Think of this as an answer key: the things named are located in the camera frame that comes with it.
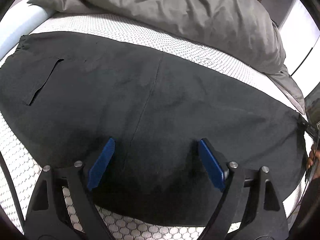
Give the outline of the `person's right hand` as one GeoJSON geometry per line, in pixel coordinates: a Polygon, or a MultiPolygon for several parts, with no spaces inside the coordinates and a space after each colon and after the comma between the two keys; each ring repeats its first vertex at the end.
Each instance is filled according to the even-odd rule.
{"type": "Polygon", "coordinates": [[[320,176],[320,157],[319,157],[319,150],[315,145],[311,146],[311,151],[309,154],[309,157],[307,159],[306,169],[309,170],[312,166],[315,160],[318,160],[318,164],[316,165],[316,170],[313,174],[313,179],[317,179],[320,176]]]}

